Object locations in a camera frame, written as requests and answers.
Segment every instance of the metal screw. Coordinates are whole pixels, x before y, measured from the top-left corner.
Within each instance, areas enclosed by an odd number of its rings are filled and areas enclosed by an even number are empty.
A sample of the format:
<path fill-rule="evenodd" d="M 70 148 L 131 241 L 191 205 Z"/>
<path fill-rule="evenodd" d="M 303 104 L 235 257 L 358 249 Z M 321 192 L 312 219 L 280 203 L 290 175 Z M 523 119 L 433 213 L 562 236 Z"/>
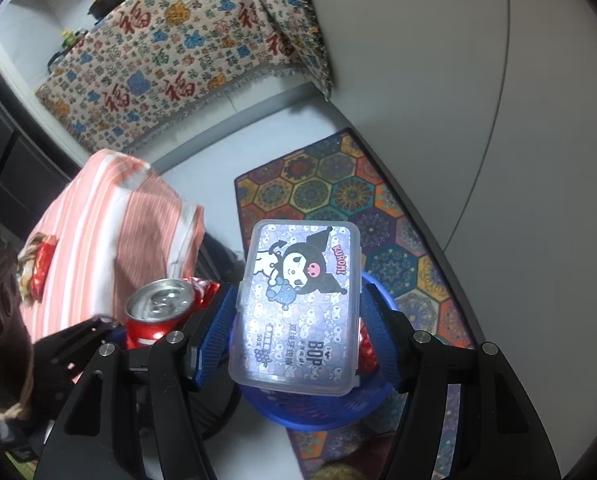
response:
<path fill-rule="evenodd" d="M 111 355 L 114 353 L 114 344 L 112 343 L 105 343 L 104 345 L 102 345 L 99 348 L 99 354 L 101 354 L 103 357 L 107 357 L 108 355 Z"/>
<path fill-rule="evenodd" d="M 182 333 L 180 330 L 174 330 L 173 332 L 168 333 L 167 342 L 175 344 L 178 343 L 178 341 L 182 341 L 184 337 L 184 333 Z"/>
<path fill-rule="evenodd" d="M 431 334 L 424 330 L 417 330 L 414 332 L 414 340 L 421 344 L 429 343 L 431 341 Z"/>
<path fill-rule="evenodd" d="M 483 352 L 485 352 L 487 355 L 498 354 L 498 346 L 496 346 L 494 343 L 490 343 L 489 341 L 483 343 L 483 346 L 481 346 L 481 348 L 483 349 Z"/>

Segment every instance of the transparent plastic lid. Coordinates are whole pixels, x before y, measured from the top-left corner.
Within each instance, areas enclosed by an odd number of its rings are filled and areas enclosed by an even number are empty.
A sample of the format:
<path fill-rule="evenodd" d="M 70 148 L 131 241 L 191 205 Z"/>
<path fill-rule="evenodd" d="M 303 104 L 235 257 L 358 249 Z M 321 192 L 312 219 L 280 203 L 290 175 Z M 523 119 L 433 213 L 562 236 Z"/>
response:
<path fill-rule="evenodd" d="M 256 224 L 230 348 L 232 379 L 297 394 L 347 394 L 358 365 L 360 275 L 354 224 Z"/>

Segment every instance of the hexagon pattern mat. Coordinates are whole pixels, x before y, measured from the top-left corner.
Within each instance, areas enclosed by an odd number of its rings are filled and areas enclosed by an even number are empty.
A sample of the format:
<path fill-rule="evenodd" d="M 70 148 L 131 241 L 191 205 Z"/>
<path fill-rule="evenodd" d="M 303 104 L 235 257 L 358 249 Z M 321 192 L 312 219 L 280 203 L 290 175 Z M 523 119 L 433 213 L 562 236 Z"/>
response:
<path fill-rule="evenodd" d="M 376 276 L 416 330 L 443 343 L 471 347 L 464 318 L 434 257 L 404 206 L 355 140 L 343 130 L 246 173 L 235 181 L 243 246 L 263 218 L 348 220 L 360 230 L 363 268 Z M 306 479 L 323 463 L 340 460 L 378 435 L 395 431 L 406 395 L 392 395 L 370 416 L 346 428 L 288 430 Z M 460 390 L 450 385 L 434 478 L 449 475 Z"/>

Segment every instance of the pink striped fabric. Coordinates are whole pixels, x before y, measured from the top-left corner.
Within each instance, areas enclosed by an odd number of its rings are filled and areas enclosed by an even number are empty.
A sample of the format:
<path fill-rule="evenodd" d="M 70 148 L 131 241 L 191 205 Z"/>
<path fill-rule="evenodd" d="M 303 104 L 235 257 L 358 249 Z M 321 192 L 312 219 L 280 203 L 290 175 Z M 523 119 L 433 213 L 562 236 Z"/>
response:
<path fill-rule="evenodd" d="M 161 278 L 192 276 L 203 208 L 149 164 L 102 150 L 50 205 L 34 233 L 58 238 L 43 300 L 22 306 L 32 341 L 96 314 L 124 321 L 127 299 Z"/>

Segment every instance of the blue gripper pad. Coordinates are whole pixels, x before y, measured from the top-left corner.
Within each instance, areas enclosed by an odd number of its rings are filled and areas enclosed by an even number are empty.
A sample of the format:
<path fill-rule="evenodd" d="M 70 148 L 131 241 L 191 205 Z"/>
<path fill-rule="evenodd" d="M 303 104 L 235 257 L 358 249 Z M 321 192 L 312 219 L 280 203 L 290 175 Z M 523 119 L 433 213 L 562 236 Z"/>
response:
<path fill-rule="evenodd" d="M 199 388 L 203 388 L 208 383 L 218 368 L 236 317 L 237 293 L 237 288 L 230 286 L 200 345 L 198 365 L 194 375 L 194 382 Z"/>
<path fill-rule="evenodd" d="M 368 283 L 364 285 L 360 294 L 360 317 L 363 319 L 369 338 L 371 339 L 380 369 L 385 380 L 392 384 L 397 391 L 402 387 L 403 378 L 399 371 L 399 362 L 402 356 L 401 346 L 394 340 L 395 337 L 407 338 L 407 333 L 395 333 L 392 318 L 405 317 L 402 312 L 390 310 L 387 303 L 382 299 L 380 292 L 375 285 Z"/>

